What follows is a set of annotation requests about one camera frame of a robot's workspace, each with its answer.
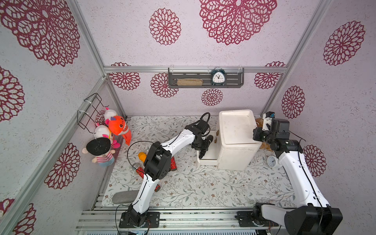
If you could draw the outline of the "white three-drawer cabinet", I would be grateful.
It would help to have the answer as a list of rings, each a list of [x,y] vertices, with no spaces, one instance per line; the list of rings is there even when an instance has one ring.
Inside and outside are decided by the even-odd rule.
[[[217,166],[223,170],[246,170],[261,146],[261,142],[253,140],[255,128],[257,124],[251,110],[221,111],[216,130],[210,132],[213,141],[205,156],[197,158],[196,165]]]

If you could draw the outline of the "red glitter microphone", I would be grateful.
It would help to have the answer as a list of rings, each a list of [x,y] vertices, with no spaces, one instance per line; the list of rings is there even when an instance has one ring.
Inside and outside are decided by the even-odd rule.
[[[138,167],[138,168],[136,169],[136,172],[139,174],[139,176],[140,176],[141,178],[143,178],[144,175],[145,175],[145,172],[144,172],[144,170],[143,170],[142,167]],[[156,186],[156,188],[155,188],[154,191],[155,191],[155,192],[158,192],[160,189],[161,189],[161,186],[160,186],[159,184],[157,184],[157,186]]]
[[[171,170],[171,171],[176,171],[176,170],[177,170],[177,165],[176,165],[176,162],[175,162],[175,158],[174,158],[174,157],[171,158],[171,162],[170,162],[170,170]]]

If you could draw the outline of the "orange microphone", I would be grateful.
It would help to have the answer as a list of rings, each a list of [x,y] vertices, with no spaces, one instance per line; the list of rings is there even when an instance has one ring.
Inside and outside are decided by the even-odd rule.
[[[147,155],[144,152],[140,152],[138,154],[138,158],[139,158],[140,161],[142,161],[144,163],[146,158],[147,158]]]

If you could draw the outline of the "glitter silver microphone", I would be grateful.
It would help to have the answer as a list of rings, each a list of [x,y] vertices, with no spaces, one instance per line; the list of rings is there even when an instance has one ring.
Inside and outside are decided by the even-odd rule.
[[[140,163],[134,163],[132,166],[133,166],[135,169],[137,169],[137,168],[139,168],[139,167],[142,167],[142,164],[140,164]]]

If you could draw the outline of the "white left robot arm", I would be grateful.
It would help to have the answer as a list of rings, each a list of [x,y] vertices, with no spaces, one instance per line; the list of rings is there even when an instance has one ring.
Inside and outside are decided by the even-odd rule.
[[[213,136],[210,135],[208,120],[200,119],[187,125],[176,137],[160,143],[154,142],[144,160],[144,178],[134,202],[129,205],[126,215],[137,226],[146,220],[154,190],[170,171],[172,157],[184,147],[190,145],[199,152],[202,159],[209,149]]]

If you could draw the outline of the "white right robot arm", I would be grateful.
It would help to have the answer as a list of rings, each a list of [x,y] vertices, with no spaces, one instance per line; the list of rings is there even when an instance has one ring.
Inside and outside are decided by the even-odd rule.
[[[285,169],[293,187],[296,208],[284,209],[272,204],[257,203],[253,208],[256,220],[269,220],[286,228],[290,235],[332,235],[343,219],[323,196],[305,161],[301,144],[290,138],[289,121],[263,116],[263,126],[253,131],[255,141],[267,143],[277,162]]]

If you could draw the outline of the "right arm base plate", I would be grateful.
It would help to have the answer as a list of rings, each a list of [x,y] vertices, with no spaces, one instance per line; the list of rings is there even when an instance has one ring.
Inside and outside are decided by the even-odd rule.
[[[274,227],[279,226],[271,220],[265,219],[261,215],[262,205],[269,205],[269,203],[256,203],[251,211],[238,211],[235,219],[238,220],[240,227]]]

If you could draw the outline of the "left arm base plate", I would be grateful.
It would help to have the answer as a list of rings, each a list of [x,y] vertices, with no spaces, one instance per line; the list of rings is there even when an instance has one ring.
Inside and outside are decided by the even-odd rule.
[[[126,212],[121,214],[120,228],[158,228],[160,223],[159,212],[136,212],[133,206],[129,206]]]

